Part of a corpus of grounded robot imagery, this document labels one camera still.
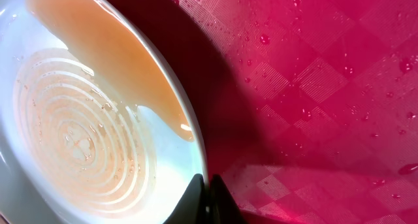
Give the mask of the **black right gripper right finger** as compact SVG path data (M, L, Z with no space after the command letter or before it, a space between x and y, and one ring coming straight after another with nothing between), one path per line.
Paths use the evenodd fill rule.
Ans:
M210 182L211 224L247 224L221 176L213 175Z

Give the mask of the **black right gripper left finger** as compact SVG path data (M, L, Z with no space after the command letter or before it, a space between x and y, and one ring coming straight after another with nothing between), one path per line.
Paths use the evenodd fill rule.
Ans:
M195 174L164 224L205 224L206 189L202 174Z

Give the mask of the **white plate with orange smear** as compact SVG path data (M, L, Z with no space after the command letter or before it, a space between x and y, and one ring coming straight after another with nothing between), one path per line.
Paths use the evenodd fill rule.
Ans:
M10 222L164 223L208 184L185 91L106 0L1 0L1 204Z

